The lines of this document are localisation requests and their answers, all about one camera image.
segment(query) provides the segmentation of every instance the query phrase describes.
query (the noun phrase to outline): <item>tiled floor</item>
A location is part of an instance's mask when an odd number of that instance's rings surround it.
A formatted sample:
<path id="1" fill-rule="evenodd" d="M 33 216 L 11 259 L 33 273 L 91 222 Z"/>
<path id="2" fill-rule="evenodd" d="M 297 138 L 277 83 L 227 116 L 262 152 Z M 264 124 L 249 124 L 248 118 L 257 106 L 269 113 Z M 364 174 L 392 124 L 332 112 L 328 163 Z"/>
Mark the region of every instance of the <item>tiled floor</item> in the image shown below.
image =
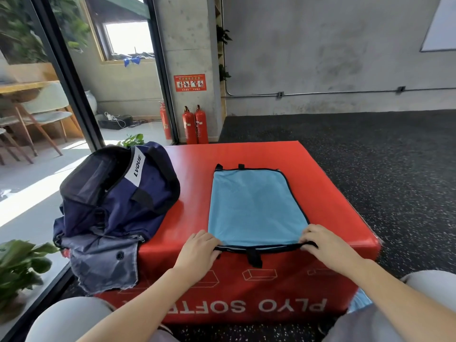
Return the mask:
<path id="1" fill-rule="evenodd" d="M 144 140 L 168 145 L 161 122 L 151 122 L 134 128 L 121 130 L 102 129 L 106 143 L 116 144 L 129 134 L 144 134 Z M 29 147 L 24 151 L 32 158 L 29 164 L 20 157 L 15 161 L 4 148 L 0 148 L 5 166 L 0 166 L 0 243 L 11 239 L 30 240 L 43 243 L 52 240 L 54 219 L 59 217 L 59 205 L 62 199 L 59 194 L 61 182 L 71 171 L 90 154 L 88 144 L 83 139 L 70 139 L 63 143 L 56 139 L 63 153 L 58 153 L 45 141 L 35 144 L 38 156 L 33 157 Z M 44 285 L 28 293 L 28 305 L 49 285 L 67 264 L 59 253 L 51 254 L 52 268 L 43 277 Z M 0 339 L 12 327 L 15 321 L 0 325 Z"/>

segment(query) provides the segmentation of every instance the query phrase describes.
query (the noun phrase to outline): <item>safety sign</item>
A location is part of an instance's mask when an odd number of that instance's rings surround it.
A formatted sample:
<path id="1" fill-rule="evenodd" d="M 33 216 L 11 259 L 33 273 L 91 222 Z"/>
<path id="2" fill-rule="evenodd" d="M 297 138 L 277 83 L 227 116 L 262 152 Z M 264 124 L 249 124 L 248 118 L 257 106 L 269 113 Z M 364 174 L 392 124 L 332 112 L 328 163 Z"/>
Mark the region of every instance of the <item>safety sign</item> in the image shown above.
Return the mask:
<path id="1" fill-rule="evenodd" d="M 177 92 L 186 91 L 206 91 L 205 74 L 188 74 L 184 76 L 174 76 L 174 85 Z"/>

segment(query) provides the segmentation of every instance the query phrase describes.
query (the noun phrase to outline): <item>white vase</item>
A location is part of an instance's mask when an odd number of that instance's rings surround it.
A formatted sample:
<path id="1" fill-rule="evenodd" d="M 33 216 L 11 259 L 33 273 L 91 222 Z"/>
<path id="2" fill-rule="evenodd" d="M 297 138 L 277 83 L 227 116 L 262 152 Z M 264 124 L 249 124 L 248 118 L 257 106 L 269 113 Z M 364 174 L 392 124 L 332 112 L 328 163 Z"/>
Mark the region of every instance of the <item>white vase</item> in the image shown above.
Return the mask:
<path id="1" fill-rule="evenodd" d="M 86 93 L 86 97 L 88 100 L 88 104 L 90 104 L 90 108 L 92 109 L 92 112 L 94 115 L 97 114 L 97 100 L 95 99 L 95 96 L 90 92 L 90 90 L 84 91 Z"/>

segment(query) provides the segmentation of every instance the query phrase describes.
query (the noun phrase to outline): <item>red fire extinguisher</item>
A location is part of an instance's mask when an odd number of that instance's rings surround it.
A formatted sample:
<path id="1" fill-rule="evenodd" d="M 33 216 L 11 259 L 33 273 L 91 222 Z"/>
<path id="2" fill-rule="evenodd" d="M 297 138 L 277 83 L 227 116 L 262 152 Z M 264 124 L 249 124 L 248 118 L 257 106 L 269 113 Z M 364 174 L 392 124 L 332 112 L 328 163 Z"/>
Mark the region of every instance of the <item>red fire extinguisher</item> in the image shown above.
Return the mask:
<path id="1" fill-rule="evenodd" d="M 208 144 L 208 125 L 206 124 L 206 113 L 199 107 L 195 113 L 195 120 L 197 124 L 198 144 Z"/>
<path id="2" fill-rule="evenodd" d="M 185 106 L 182 119 L 184 120 L 185 138 L 187 139 L 187 144 L 198 144 L 195 116 L 190 112 L 190 110 L 188 110 L 187 106 Z"/>
<path id="3" fill-rule="evenodd" d="M 163 124 L 163 130 L 165 131 L 165 137 L 166 137 L 166 139 L 171 140 L 172 136 L 171 136 L 170 123 L 168 120 L 168 115 L 166 114 L 165 104 L 163 102 L 160 102 L 160 117 L 161 117 L 161 123 Z"/>

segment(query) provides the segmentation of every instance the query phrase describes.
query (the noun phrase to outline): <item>hand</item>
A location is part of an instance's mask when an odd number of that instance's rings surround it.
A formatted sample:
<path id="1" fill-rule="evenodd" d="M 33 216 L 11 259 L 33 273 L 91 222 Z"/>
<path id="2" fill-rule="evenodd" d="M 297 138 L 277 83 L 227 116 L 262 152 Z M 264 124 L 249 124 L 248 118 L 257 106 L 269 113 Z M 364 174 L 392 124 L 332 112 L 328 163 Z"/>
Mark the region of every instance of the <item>hand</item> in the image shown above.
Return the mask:
<path id="1" fill-rule="evenodd" d="M 351 278 L 353 271 L 364 260 L 348 243 L 319 224 L 309 224 L 302 232 L 299 242 L 313 241 L 312 245 L 302 245 L 301 249 L 312 253 L 329 269 Z"/>
<path id="2" fill-rule="evenodd" d="M 190 235 L 180 250 L 174 269 L 185 276 L 191 287 L 211 269 L 214 260 L 221 253 L 214 251 L 214 248 L 221 244 L 219 239 L 204 230 Z"/>

